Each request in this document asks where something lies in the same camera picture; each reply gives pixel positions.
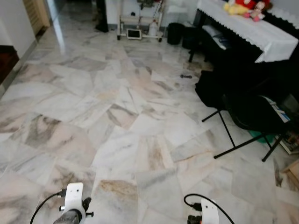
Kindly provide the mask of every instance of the door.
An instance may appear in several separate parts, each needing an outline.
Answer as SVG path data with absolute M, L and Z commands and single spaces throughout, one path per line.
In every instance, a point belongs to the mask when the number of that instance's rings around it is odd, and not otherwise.
M 39 15 L 39 11 L 35 0 L 23 0 L 28 18 L 30 20 L 34 34 L 36 35 L 43 27 L 42 19 Z

